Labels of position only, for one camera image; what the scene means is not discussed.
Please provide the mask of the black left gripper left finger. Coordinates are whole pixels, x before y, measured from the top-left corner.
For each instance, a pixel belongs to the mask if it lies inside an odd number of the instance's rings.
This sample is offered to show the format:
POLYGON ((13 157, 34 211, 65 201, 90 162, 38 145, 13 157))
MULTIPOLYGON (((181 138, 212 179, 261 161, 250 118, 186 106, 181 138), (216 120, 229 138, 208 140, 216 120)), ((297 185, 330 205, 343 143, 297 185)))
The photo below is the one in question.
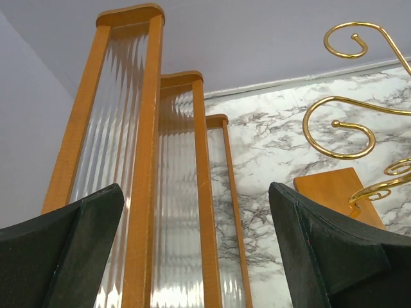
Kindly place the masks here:
POLYGON ((1 307, 93 307, 124 203, 112 184, 1 229, 1 307))

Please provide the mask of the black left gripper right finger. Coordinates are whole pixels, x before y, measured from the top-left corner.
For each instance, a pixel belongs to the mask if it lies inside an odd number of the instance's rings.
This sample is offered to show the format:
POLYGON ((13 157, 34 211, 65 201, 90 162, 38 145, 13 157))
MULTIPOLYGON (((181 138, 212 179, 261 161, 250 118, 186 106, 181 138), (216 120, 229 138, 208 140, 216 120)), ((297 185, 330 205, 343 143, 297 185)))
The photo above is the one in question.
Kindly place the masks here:
POLYGON ((285 184, 268 190, 294 307, 410 307, 410 237, 324 207, 285 184))

